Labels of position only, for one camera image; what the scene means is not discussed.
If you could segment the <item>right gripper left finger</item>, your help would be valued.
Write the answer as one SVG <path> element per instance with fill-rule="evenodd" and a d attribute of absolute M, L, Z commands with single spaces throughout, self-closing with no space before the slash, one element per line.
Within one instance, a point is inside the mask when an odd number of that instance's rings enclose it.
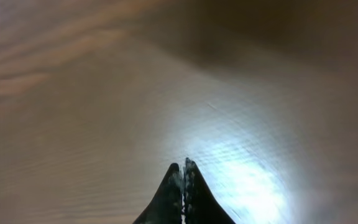
<path fill-rule="evenodd" d="M 155 195 L 133 224 L 181 224 L 183 177 L 177 163 L 170 164 Z"/>

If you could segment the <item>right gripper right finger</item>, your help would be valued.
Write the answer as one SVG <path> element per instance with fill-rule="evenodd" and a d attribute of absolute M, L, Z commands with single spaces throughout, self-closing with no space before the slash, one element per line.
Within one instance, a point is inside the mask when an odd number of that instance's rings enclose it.
<path fill-rule="evenodd" d="M 218 204 L 195 161 L 185 159 L 184 215 L 186 224 L 235 224 Z"/>

